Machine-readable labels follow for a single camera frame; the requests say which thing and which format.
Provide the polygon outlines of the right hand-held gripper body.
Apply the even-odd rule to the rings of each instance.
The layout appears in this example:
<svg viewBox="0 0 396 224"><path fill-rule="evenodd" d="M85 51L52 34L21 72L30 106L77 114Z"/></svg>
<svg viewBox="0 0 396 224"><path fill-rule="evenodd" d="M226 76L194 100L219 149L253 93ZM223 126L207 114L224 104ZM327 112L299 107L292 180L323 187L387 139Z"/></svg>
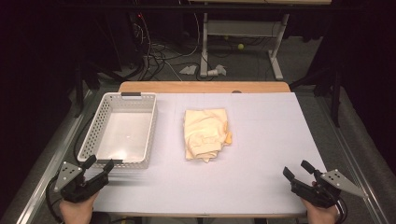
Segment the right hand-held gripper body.
<svg viewBox="0 0 396 224"><path fill-rule="evenodd" d="M308 186L296 179L294 174L290 174L290 186L293 193L314 206L329 208L336 205L341 200L340 194L342 191L362 198L367 197L367 194L362 189L347 179L337 169L327 173L315 170L313 175L316 179L316 184Z"/></svg>

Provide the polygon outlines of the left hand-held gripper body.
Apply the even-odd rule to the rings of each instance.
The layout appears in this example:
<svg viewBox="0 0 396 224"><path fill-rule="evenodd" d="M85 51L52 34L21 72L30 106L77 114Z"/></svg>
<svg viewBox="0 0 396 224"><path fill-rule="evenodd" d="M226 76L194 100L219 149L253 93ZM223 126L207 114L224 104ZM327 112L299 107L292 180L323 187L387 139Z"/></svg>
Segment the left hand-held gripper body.
<svg viewBox="0 0 396 224"><path fill-rule="evenodd" d="M63 199L70 203L81 203L90 199L106 185L106 171L86 180L84 175L88 167L65 161L58 174L54 191L59 192Z"/></svg>

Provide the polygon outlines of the white perforated plastic basket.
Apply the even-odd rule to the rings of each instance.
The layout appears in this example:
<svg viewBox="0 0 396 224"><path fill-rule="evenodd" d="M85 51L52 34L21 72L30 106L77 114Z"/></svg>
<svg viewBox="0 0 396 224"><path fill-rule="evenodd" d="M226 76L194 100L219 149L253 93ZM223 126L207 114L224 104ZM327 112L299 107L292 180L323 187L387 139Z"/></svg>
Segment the white perforated plastic basket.
<svg viewBox="0 0 396 224"><path fill-rule="evenodd" d="M84 162L94 155L95 168L113 160L117 169L147 169L156 119L155 93L105 93L80 147L78 160Z"/></svg>

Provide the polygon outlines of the pale yellow garment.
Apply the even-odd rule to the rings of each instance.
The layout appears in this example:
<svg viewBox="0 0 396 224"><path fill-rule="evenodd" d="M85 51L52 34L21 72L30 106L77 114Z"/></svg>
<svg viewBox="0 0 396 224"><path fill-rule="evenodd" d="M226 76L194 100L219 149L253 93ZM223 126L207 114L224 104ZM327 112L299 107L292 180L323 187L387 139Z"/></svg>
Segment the pale yellow garment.
<svg viewBox="0 0 396 224"><path fill-rule="evenodd" d="M224 108L186 110L183 128L187 160L210 162L224 146L233 142Z"/></svg>

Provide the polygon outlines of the person's left hand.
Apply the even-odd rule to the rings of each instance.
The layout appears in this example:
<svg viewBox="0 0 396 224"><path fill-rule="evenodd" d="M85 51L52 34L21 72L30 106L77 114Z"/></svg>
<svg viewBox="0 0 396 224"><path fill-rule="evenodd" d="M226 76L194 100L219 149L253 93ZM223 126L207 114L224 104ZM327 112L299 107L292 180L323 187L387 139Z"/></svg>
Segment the person's left hand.
<svg viewBox="0 0 396 224"><path fill-rule="evenodd" d="M64 219L64 224L90 224L93 204L98 195L99 193L96 192L88 200L80 203L61 200L59 208Z"/></svg>

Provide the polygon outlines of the person's right hand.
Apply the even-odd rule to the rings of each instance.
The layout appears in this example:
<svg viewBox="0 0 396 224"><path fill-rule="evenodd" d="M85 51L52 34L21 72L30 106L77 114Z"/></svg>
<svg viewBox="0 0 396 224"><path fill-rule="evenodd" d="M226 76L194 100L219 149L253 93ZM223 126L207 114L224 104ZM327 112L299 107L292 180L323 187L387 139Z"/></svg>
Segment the person's right hand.
<svg viewBox="0 0 396 224"><path fill-rule="evenodd" d="M335 224L338 210L335 206L329 208L316 207L309 201L301 199L306 208L308 224Z"/></svg>

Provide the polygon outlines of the black stand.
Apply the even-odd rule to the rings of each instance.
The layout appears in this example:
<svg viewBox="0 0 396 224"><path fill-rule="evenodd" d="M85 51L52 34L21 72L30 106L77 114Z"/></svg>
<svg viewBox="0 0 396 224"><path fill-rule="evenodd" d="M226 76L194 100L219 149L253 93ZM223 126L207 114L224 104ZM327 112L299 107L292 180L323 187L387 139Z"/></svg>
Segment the black stand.
<svg viewBox="0 0 396 224"><path fill-rule="evenodd" d="M331 96L331 119L333 124L339 128L339 105L340 105L340 91L341 91L341 74L335 67L321 68L316 72L313 72L305 77L298 79L297 81L289 84L291 90L296 89L302 85L308 85L315 83L314 88L315 96L325 96L330 94Z"/></svg>
<svg viewBox="0 0 396 224"><path fill-rule="evenodd" d="M75 68L75 118L78 118L84 108L84 84L89 90L97 91L100 88L98 66L91 61L79 61Z"/></svg>

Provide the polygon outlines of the crumpled white paper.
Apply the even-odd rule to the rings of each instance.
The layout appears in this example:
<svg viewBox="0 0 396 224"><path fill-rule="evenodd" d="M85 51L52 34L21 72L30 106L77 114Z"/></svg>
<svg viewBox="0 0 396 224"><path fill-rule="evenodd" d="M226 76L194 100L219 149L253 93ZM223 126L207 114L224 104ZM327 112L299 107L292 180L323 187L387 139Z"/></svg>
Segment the crumpled white paper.
<svg viewBox="0 0 396 224"><path fill-rule="evenodd" d="M192 76L195 74L196 68L197 68L196 65L189 65L181 69L179 73L182 75Z"/></svg>

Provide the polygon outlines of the aluminium frame rail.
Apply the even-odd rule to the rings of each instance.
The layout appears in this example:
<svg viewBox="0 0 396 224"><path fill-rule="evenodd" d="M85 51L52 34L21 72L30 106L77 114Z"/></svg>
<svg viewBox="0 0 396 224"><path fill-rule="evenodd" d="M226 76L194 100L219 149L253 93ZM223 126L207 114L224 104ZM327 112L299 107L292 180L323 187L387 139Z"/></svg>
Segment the aluminium frame rail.
<svg viewBox="0 0 396 224"><path fill-rule="evenodd" d="M33 173L34 176L38 177L38 180L16 224L33 224L38 219L39 212L46 204L46 187L55 176L73 144L79 127L90 112L91 104L96 95L97 91L87 91L83 95L84 106L79 115L77 116L78 111L76 109L71 109L36 161Z"/></svg>
<svg viewBox="0 0 396 224"><path fill-rule="evenodd" d="M317 102L336 139L336 149L329 149L325 153L325 164L338 167L367 195L364 199L350 197L350 200L346 201L348 221L361 224L391 224L388 203L391 202L393 173L376 150L355 110L348 100L341 103L337 127L331 118L328 100L319 97Z"/></svg>

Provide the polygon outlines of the white metal desk frame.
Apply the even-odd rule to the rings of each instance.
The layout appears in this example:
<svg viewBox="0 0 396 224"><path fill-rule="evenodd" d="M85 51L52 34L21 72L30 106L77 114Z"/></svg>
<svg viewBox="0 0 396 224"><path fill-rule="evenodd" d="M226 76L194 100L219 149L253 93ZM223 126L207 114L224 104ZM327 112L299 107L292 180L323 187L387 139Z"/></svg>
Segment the white metal desk frame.
<svg viewBox="0 0 396 224"><path fill-rule="evenodd" d="M285 34L289 14L284 14L280 21L219 21L210 20L204 14L200 77L213 77L218 74L209 69L207 40L210 35L237 37L270 37L276 40L274 47L267 51L271 69L276 80L282 80L283 74L277 61L277 54Z"/></svg>

